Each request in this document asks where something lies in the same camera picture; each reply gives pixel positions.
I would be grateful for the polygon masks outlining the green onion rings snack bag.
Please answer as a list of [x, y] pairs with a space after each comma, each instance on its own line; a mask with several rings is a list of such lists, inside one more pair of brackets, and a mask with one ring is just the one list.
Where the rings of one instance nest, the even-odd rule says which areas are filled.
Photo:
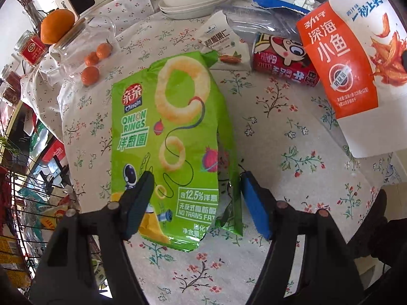
[[154, 178], [139, 234], [180, 251], [211, 226], [243, 232], [239, 171], [216, 52], [155, 61], [112, 87], [112, 194]]

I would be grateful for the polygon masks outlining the red cartoon drink can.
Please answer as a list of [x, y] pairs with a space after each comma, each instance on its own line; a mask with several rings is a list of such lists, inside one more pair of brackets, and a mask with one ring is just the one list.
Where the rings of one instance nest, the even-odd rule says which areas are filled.
[[301, 43], [265, 32], [256, 34], [252, 64], [255, 71], [311, 87], [320, 80]]

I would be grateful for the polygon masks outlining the orange white fish snack bag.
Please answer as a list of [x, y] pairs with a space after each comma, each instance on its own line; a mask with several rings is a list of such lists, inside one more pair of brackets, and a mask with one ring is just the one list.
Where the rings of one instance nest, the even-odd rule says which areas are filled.
[[356, 158], [406, 149], [406, 28], [389, 0], [327, 0], [297, 22]]

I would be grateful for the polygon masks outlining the blue white carton box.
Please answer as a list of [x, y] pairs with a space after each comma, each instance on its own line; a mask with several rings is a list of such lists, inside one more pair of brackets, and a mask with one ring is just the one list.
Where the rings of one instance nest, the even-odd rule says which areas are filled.
[[285, 8], [287, 10], [291, 10], [297, 12], [302, 15], [308, 14], [310, 11], [302, 8], [300, 6], [296, 6], [295, 4], [291, 4], [289, 2], [285, 2], [282, 0], [253, 0], [253, 3], [263, 9], [281, 9]]

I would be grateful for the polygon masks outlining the floral tablecloth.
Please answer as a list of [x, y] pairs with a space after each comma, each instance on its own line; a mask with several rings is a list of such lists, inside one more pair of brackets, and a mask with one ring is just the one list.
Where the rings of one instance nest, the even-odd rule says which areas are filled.
[[[120, 50], [92, 87], [50, 85], [46, 58], [22, 80], [22, 98], [65, 147], [83, 211], [106, 205], [111, 194], [112, 85], [154, 61], [198, 49], [202, 19], [173, 21], [159, 0], [114, 0], [99, 10], [118, 31]], [[395, 154], [356, 159], [320, 87], [265, 74], [214, 71], [235, 130], [237, 157], [259, 184], [296, 209], [327, 209], [350, 239], [379, 189], [405, 184]], [[151, 304], [244, 304], [264, 264], [269, 242], [243, 213], [243, 235], [212, 226], [189, 253], [140, 235], [126, 244], [135, 274]]]

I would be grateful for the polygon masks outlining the red labelled glass jar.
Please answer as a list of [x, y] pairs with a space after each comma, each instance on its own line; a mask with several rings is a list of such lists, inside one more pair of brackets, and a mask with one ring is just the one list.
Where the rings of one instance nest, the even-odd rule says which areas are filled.
[[14, 45], [14, 50], [31, 66], [35, 67], [48, 52], [38, 35], [26, 30]]

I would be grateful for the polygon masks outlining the large orange fruit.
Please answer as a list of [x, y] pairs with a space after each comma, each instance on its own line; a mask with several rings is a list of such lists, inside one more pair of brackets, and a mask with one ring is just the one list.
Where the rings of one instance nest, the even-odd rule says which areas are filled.
[[56, 9], [49, 13], [41, 23], [41, 41], [46, 45], [57, 43], [75, 23], [75, 14], [70, 10]]

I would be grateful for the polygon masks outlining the white nut snack packet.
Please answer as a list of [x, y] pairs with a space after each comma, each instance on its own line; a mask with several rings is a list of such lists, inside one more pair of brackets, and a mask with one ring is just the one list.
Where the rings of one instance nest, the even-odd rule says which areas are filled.
[[202, 54], [217, 54], [211, 70], [251, 70], [248, 44], [230, 27], [222, 10], [214, 13], [197, 30], [196, 35]]

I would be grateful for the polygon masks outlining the crumpled white tissue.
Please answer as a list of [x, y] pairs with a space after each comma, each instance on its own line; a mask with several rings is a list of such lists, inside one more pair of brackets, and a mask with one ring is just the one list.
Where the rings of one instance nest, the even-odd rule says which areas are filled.
[[321, 5], [320, 2], [316, 0], [294, 0], [294, 4], [308, 11], [312, 11]]

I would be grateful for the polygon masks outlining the white stacked plates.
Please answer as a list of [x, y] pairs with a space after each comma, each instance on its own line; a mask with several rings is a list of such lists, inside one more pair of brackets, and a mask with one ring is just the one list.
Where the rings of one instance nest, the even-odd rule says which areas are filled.
[[227, 4], [232, 0], [212, 0], [211, 2], [202, 2], [199, 4], [169, 7], [163, 0], [159, 2], [159, 10], [169, 19], [185, 20], [208, 16], [214, 9], [221, 4]]

